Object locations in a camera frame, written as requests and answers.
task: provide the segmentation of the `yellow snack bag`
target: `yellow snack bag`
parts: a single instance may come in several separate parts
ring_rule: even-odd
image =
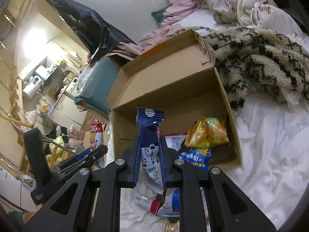
[[[184,145],[192,148],[211,148],[228,142],[225,119],[201,118],[190,127]]]

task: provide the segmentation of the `box lid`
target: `box lid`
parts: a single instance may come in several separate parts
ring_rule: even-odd
[[[124,65],[107,103],[114,109],[174,81],[210,69],[214,66],[212,57],[212,49],[205,46],[201,36],[186,30]]]

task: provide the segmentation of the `cardboard box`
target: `cardboard box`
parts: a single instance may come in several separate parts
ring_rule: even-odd
[[[227,118],[229,144],[212,149],[210,165],[231,169],[242,165],[236,126],[223,85],[203,53],[198,37],[185,31],[127,63],[109,93],[112,108],[115,157],[132,146],[136,107],[155,108],[165,113],[162,134],[187,133],[202,117]]]

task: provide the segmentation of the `blue snack wrapper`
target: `blue snack wrapper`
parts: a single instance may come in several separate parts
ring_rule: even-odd
[[[163,194],[164,162],[160,156],[159,123],[164,120],[164,112],[137,107],[136,125],[139,131],[139,148],[146,188]]]
[[[201,154],[196,150],[189,150],[186,153],[179,154],[179,158],[190,162],[195,167],[208,170],[208,161],[211,158],[211,148],[208,149],[208,155]]]

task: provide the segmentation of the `leopard print blanket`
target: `leopard print blanket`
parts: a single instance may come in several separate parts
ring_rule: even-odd
[[[309,54],[287,36],[252,27],[194,30],[205,52],[213,54],[234,115],[244,106],[249,89],[262,88],[279,102],[286,101],[286,92],[309,91]]]

